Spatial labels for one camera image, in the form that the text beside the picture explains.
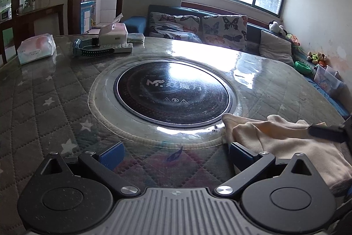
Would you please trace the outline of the cream beige sweatshirt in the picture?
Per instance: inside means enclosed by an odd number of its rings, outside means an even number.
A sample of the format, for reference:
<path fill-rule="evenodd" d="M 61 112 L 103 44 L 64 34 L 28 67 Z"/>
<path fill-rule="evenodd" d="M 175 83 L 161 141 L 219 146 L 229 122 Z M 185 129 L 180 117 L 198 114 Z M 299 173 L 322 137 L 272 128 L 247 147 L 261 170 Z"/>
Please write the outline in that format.
<path fill-rule="evenodd" d="M 249 150 L 269 152 L 279 159 L 304 153 L 333 194 L 341 196 L 351 187 L 351 163 L 342 144 L 308 134 L 304 120 L 289 122 L 279 115 L 266 120 L 248 119 L 226 113 L 222 116 L 229 144 L 238 142 Z"/>

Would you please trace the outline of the clear plastic storage box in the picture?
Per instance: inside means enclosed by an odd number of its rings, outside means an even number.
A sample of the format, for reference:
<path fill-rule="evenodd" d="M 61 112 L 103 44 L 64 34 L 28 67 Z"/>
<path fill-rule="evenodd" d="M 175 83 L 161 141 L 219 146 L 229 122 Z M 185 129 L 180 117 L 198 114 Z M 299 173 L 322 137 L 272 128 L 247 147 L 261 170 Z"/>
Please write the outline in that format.
<path fill-rule="evenodd" d="M 337 97 L 344 87 L 344 83 L 322 66 L 317 65 L 314 82 L 331 97 Z"/>

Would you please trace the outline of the grey quilted star tablecloth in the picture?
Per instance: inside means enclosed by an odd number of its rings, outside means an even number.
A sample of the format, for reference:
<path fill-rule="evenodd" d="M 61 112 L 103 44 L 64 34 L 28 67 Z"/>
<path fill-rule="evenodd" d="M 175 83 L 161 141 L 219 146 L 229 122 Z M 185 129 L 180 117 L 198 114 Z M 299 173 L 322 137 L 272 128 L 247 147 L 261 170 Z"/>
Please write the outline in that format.
<path fill-rule="evenodd" d="M 115 173 L 145 187 L 209 187 L 234 174 L 222 124 L 198 131 L 156 126 L 156 135 L 135 128 L 107 129 L 90 111 L 95 79 L 132 60 L 181 60 L 199 64 L 233 89 L 234 113 L 265 120 L 338 125 L 343 117 L 294 68 L 275 60 L 216 46 L 147 38 L 129 55 L 83 59 L 72 56 L 71 36 L 55 38 L 54 56 L 1 70 L 1 233 L 23 234 L 17 199 L 44 157 L 75 157 L 123 141 L 126 154 Z"/>

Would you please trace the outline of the green plastic bowl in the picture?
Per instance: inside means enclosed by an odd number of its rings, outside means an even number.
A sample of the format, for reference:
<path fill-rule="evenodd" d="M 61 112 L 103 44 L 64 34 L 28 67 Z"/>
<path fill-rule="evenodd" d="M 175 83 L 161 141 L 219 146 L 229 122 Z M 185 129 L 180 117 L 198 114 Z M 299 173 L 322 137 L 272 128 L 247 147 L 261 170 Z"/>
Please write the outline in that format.
<path fill-rule="evenodd" d="M 303 75 L 310 75 L 312 74 L 312 69 L 310 66 L 300 62 L 300 61 L 296 61 L 294 63 L 294 67 L 295 67 L 295 70 L 298 71 L 300 74 L 303 74 Z"/>

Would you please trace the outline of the colourful plush toys pile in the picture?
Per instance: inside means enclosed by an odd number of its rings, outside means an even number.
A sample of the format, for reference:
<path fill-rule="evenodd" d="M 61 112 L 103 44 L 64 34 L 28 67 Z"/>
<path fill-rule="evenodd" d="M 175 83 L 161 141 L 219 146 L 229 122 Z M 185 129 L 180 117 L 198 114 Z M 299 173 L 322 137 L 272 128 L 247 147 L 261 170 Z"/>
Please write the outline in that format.
<path fill-rule="evenodd" d="M 313 63 L 314 65 L 325 67 L 327 59 L 327 56 L 321 52 L 313 54 L 311 51 L 309 51 L 307 54 L 307 61 Z"/>

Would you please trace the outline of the round black induction cooktop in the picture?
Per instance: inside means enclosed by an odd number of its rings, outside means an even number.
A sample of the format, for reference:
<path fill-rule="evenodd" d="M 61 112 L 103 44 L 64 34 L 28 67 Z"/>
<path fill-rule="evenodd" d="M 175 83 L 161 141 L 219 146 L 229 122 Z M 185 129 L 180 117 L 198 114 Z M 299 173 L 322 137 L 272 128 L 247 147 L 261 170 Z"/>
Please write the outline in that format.
<path fill-rule="evenodd" d="M 131 63 L 115 79 L 113 89 L 127 111 L 167 128 L 213 125 L 237 107 L 236 93 L 225 80 L 184 61 Z"/>

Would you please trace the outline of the plain grey cushion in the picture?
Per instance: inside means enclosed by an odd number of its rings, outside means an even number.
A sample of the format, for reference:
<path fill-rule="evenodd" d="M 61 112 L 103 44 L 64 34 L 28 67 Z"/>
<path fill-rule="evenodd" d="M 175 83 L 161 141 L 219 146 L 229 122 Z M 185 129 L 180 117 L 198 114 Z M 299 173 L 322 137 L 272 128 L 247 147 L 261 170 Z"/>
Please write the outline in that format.
<path fill-rule="evenodd" d="M 291 43 L 264 30 L 261 31 L 259 53 L 264 58 L 294 66 Z"/>

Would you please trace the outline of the white power strip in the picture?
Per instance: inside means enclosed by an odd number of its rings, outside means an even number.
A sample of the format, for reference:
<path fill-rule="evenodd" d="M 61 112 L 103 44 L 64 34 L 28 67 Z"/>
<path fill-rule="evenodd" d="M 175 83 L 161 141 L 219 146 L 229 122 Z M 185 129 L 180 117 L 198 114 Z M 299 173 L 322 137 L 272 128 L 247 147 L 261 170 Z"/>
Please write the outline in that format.
<path fill-rule="evenodd" d="M 133 44 L 132 43 L 107 44 L 107 45 L 101 45 L 100 49 L 103 50 L 104 52 L 109 52 L 112 54 L 131 53 L 133 51 Z"/>

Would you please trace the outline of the panda plush toy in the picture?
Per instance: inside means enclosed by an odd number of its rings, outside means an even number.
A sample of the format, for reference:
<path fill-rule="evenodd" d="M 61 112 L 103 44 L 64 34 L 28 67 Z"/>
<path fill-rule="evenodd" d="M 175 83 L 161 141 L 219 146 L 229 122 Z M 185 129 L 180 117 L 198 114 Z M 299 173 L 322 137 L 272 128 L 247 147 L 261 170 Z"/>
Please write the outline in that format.
<path fill-rule="evenodd" d="M 282 36 L 282 37 L 286 37 L 287 36 L 287 31 L 284 29 L 284 27 L 282 25 L 279 25 L 278 22 L 276 21 L 270 21 L 270 23 L 268 24 L 269 30 L 270 32 Z"/>

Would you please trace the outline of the green card stack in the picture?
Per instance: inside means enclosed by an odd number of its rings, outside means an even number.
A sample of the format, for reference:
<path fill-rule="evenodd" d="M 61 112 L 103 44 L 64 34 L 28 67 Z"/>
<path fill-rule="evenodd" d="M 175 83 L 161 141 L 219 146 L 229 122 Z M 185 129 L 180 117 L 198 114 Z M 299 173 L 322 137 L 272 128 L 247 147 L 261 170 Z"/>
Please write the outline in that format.
<path fill-rule="evenodd" d="M 128 33 L 127 43 L 143 44 L 145 36 L 142 33 Z"/>

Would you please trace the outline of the white tissue box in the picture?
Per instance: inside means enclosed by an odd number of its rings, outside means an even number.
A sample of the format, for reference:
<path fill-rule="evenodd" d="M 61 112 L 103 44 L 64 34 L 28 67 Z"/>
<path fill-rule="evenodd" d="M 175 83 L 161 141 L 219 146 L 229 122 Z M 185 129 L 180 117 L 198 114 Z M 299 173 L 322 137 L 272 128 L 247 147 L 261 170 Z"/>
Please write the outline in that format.
<path fill-rule="evenodd" d="M 119 45 L 127 43 L 128 31 L 121 23 L 123 14 L 120 13 L 110 24 L 103 26 L 98 34 L 100 45 Z"/>

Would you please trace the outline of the butterfly pillow upright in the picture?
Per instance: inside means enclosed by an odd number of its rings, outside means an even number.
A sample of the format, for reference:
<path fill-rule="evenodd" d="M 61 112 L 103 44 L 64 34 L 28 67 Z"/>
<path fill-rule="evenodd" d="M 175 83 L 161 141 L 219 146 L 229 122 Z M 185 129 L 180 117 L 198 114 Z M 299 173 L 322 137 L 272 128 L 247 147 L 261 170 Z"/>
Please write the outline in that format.
<path fill-rule="evenodd" d="M 247 52 L 246 15 L 208 15 L 202 18 L 203 42 Z"/>

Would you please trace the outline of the soft pack pink tissues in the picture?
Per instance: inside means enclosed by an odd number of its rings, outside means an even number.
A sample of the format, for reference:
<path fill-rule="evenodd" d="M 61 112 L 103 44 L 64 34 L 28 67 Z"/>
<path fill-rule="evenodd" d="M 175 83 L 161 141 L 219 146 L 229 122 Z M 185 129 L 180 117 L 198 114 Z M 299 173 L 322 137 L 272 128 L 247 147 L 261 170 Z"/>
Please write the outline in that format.
<path fill-rule="evenodd" d="M 28 38 L 20 44 L 17 53 L 21 65 L 53 56 L 56 51 L 56 44 L 53 35 L 45 33 Z"/>

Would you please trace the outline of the blue corner sofa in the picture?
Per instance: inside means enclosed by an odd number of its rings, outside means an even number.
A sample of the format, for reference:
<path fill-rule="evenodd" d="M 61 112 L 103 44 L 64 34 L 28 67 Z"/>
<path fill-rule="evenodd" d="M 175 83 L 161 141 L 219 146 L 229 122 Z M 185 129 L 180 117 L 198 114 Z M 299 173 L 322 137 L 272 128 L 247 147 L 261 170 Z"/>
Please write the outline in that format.
<path fill-rule="evenodd" d="M 344 83 L 330 81 L 333 75 L 329 67 L 313 61 L 312 54 L 299 58 L 299 48 L 287 37 L 285 29 L 273 30 L 275 21 L 261 27 L 252 24 L 245 15 L 150 5 L 146 17 L 133 16 L 124 20 L 124 24 L 128 33 L 220 46 L 286 63 L 303 74 L 344 119 L 350 116 L 337 100 Z"/>

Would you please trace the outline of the butterfly pillow lying left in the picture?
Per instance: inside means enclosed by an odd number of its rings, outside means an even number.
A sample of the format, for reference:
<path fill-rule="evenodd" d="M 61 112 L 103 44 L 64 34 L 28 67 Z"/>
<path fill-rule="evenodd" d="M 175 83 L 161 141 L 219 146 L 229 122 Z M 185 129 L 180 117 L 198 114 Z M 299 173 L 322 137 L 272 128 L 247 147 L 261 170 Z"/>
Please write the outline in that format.
<path fill-rule="evenodd" d="M 151 12 L 148 32 L 150 37 L 201 43 L 200 18 L 193 15 L 169 15 Z"/>

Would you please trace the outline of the dark wooden sideboard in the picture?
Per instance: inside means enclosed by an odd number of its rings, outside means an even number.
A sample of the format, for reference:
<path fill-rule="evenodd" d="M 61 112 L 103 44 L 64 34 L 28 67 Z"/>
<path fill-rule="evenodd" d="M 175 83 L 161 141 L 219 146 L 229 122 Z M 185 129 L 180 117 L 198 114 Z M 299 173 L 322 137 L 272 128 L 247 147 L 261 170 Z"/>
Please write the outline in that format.
<path fill-rule="evenodd" d="M 1 22 L 1 66 L 17 55 L 21 42 L 43 33 L 64 35 L 64 4 L 36 9 Z"/>

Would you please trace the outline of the blue white toy cabinet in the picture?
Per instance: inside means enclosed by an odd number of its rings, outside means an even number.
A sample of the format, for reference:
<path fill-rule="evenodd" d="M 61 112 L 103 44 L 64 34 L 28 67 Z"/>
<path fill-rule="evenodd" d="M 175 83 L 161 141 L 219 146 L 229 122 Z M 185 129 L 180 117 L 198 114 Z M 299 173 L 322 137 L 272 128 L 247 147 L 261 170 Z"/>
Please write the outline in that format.
<path fill-rule="evenodd" d="M 92 27 L 92 7 L 95 5 L 94 1 L 86 1 L 81 3 L 81 34 L 91 30 Z"/>

